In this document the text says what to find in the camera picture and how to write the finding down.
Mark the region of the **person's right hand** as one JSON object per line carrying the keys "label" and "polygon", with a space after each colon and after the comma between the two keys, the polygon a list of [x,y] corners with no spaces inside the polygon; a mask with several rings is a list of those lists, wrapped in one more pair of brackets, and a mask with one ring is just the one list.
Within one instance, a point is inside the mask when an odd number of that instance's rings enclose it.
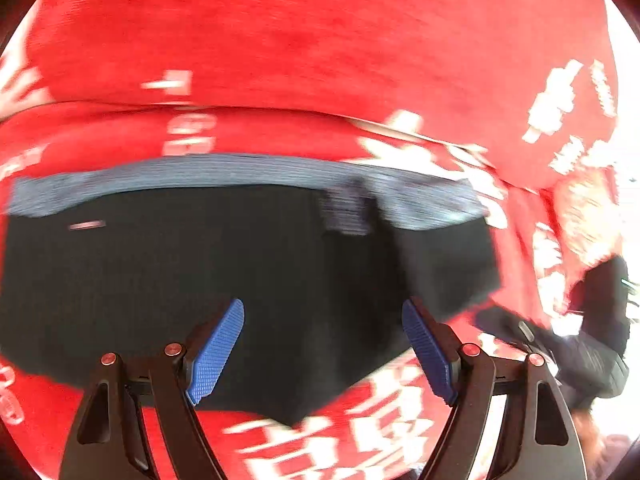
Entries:
{"label": "person's right hand", "polygon": [[607,479],[631,447],[626,436],[603,437],[590,411],[574,411],[572,419],[582,447],[587,478]]}

